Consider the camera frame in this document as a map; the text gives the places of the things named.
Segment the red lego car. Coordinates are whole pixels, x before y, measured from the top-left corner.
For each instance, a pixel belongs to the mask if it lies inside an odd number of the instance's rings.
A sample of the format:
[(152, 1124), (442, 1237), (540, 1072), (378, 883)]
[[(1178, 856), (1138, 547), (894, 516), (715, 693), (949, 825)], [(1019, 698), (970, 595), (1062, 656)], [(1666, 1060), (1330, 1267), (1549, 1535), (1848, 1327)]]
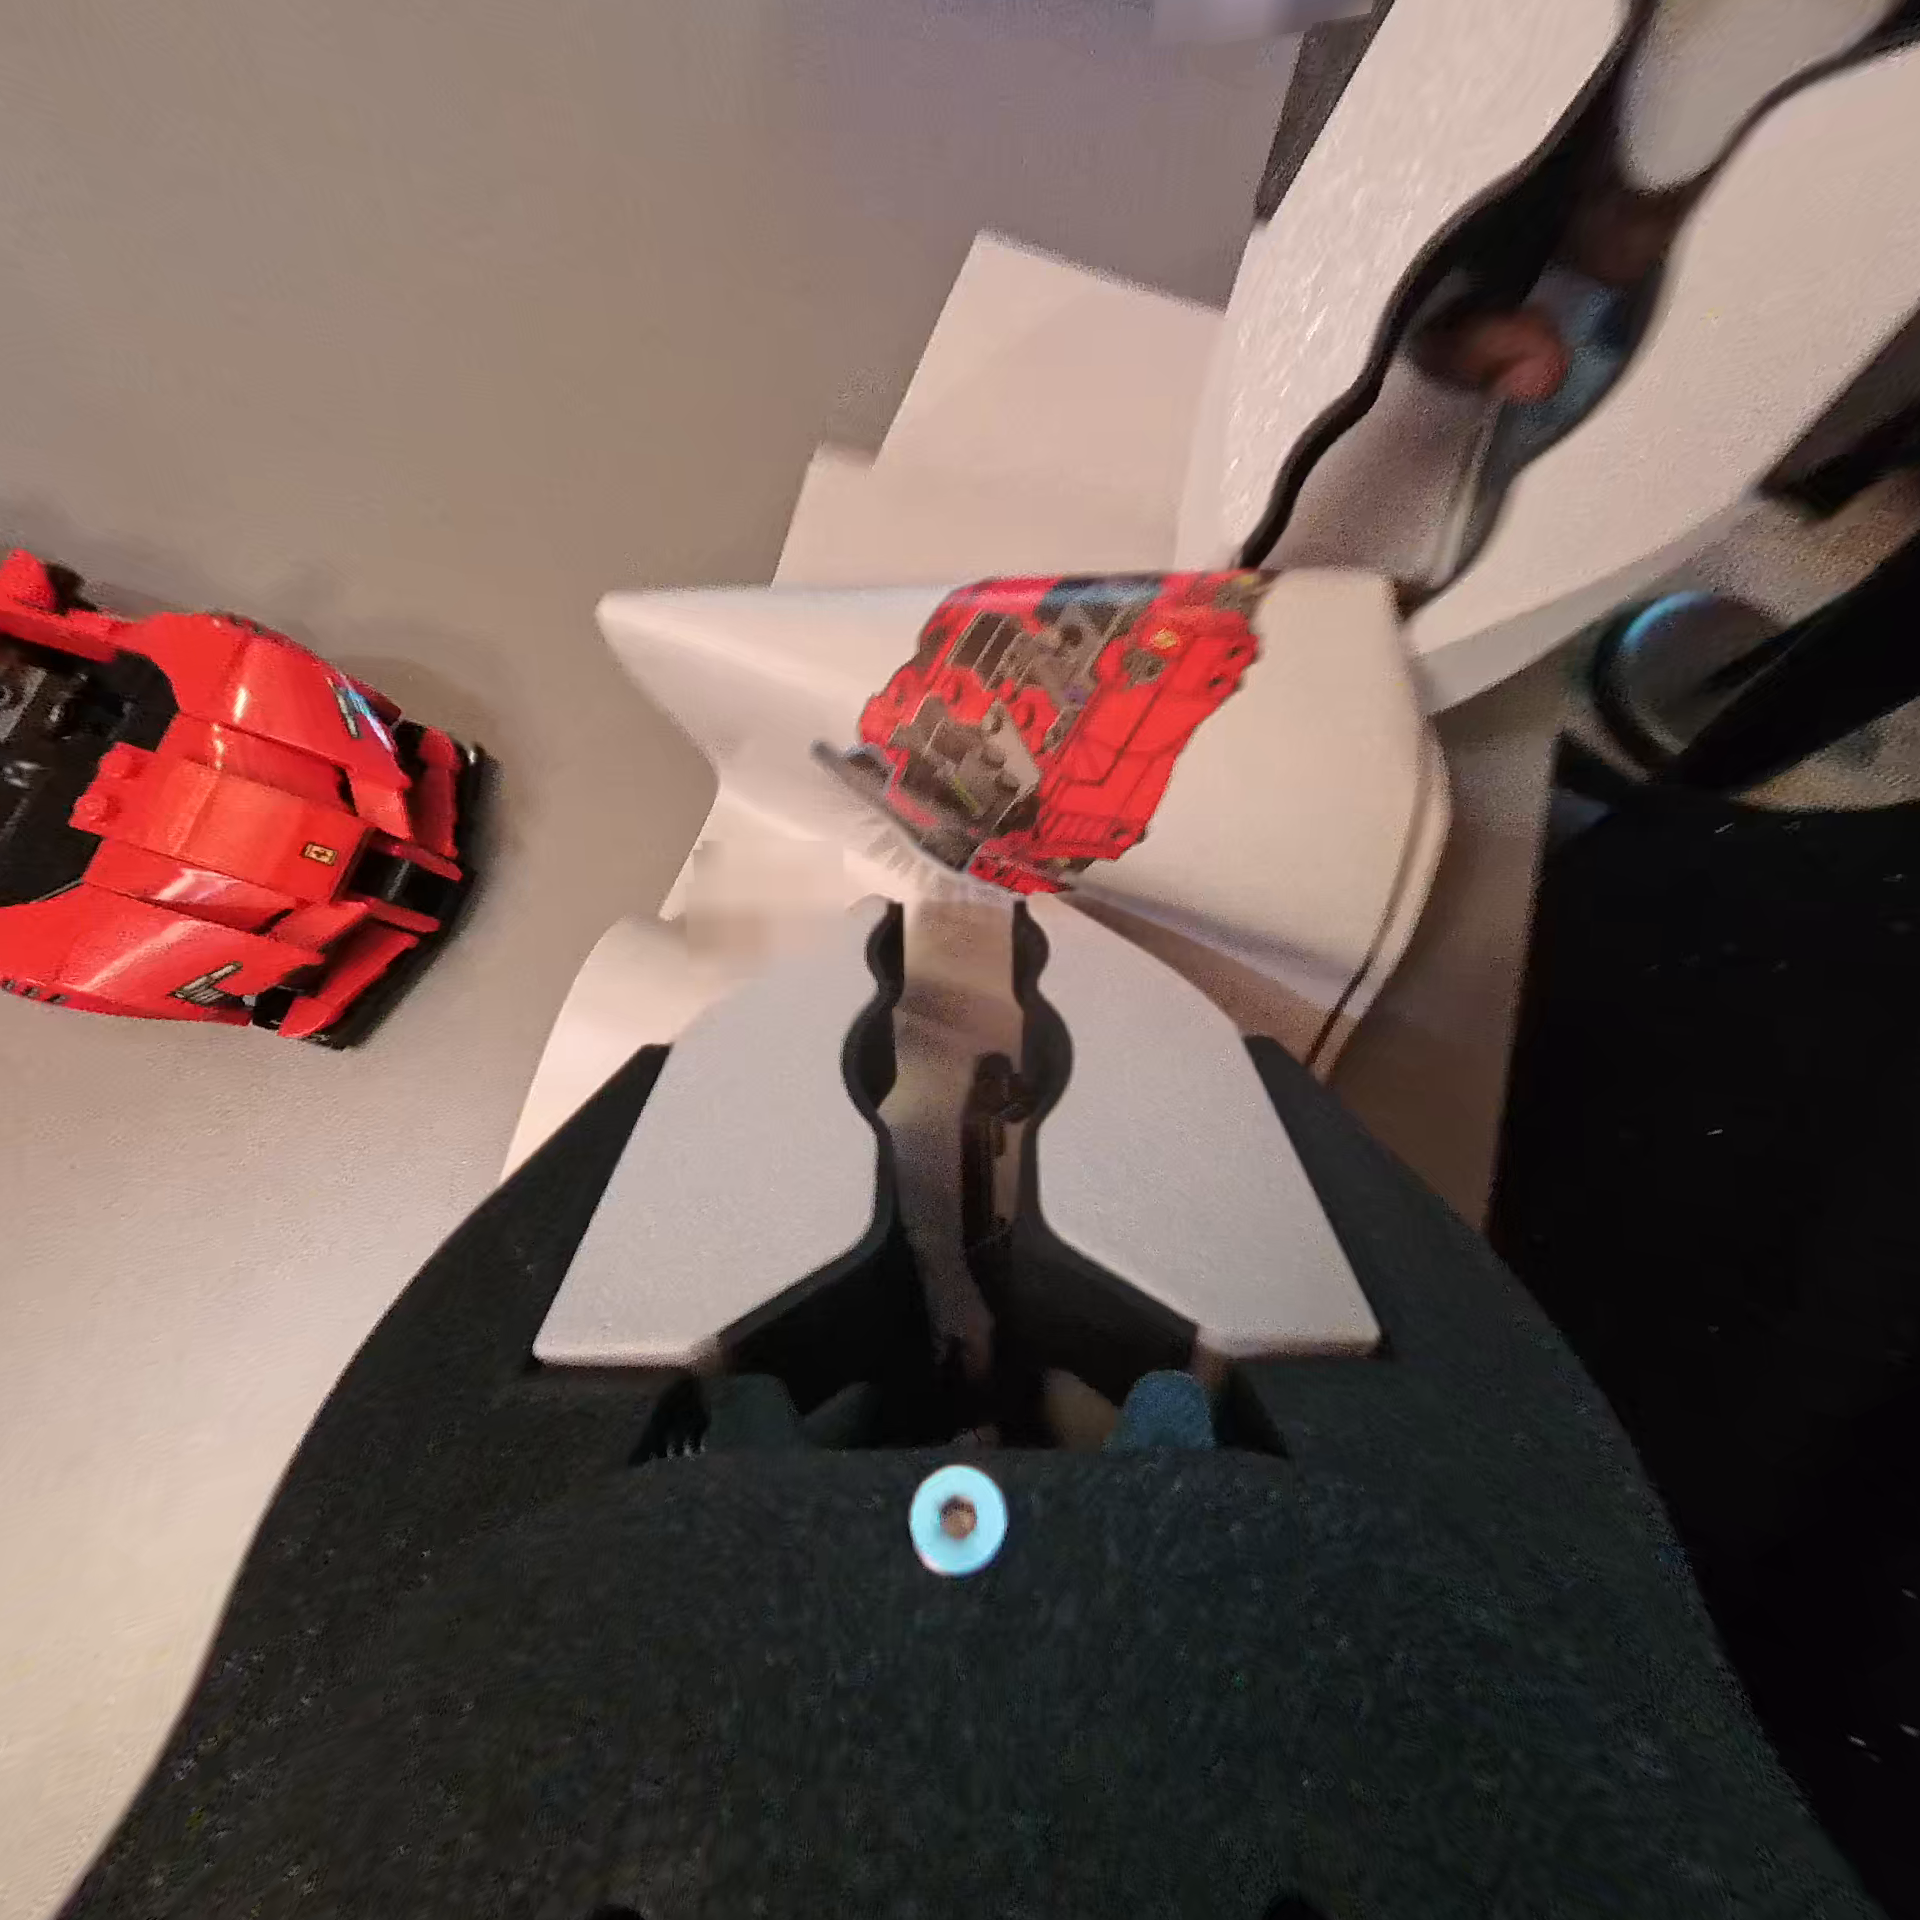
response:
[(290, 635), (4, 556), (13, 999), (355, 1047), (458, 928), (487, 791), (487, 755)]

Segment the person's right hand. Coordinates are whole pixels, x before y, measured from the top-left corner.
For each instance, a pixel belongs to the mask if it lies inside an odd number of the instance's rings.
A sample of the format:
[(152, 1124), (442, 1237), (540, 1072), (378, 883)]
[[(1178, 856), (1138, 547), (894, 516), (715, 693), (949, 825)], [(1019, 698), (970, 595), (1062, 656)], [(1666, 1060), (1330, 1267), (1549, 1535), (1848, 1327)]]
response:
[(1573, 364), (1559, 316), (1535, 301), (1454, 300), (1421, 328), (1415, 347), (1430, 377), (1515, 405), (1560, 393)]

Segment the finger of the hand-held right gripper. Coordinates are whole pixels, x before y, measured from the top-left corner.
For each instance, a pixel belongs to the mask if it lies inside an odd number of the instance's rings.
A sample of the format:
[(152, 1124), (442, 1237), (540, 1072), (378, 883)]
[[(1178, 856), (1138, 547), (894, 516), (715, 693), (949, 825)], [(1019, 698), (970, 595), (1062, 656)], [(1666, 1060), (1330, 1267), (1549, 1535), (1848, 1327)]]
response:
[(1559, 146), (1636, 26), (1621, 3), (1392, 5), (1242, 253), (1172, 557), (1260, 568), (1374, 405), (1446, 253)]
[(1499, 493), (1408, 617), (1418, 665), (1531, 665), (1663, 584), (1915, 316), (1915, 13), (1835, 5), (1652, 34), (1671, 108), (1720, 135), (1613, 385)]

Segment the white instruction booklet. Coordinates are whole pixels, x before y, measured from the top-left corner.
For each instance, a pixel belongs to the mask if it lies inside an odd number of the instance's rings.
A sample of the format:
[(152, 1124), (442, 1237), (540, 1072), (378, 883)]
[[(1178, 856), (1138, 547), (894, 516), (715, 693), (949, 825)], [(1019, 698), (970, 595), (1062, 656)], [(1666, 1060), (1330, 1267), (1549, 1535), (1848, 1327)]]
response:
[[(604, 640), (715, 779), (654, 924), (618, 921), (566, 992), (503, 1172), (643, 1043), (829, 909), (891, 896), (957, 928), (998, 905), (813, 761), (957, 586), (1167, 562), (1222, 317), (978, 234), (880, 449), (818, 449), (766, 587), (610, 593)], [(1399, 964), (1448, 832), (1448, 769), (1388, 580), (1292, 570), (1250, 679), (1175, 761), (1141, 851), (1069, 885), (1328, 1075)]]

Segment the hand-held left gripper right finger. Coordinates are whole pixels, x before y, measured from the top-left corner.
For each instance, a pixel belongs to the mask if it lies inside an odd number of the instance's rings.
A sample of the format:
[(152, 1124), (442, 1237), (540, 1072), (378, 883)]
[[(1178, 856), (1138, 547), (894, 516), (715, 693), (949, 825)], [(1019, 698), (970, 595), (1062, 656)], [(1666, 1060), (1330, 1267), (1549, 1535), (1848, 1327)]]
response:
[(1211, 1360), (1381, 1343), (1245, 1041), (1194, 983), (1067, 904), (1034, 904), (1064, 1039), (1035, 1146), (1040, 1224)]

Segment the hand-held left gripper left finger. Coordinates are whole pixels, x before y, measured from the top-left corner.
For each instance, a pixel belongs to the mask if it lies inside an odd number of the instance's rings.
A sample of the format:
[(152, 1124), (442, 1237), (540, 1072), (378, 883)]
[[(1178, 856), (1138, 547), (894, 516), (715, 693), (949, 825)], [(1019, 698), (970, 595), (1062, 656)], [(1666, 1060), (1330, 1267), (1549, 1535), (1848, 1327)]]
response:
[(902, 909), (866, 896), (662, 1047), (534, 1337), (556, 1369), (720, 1360), (885, 1237)]

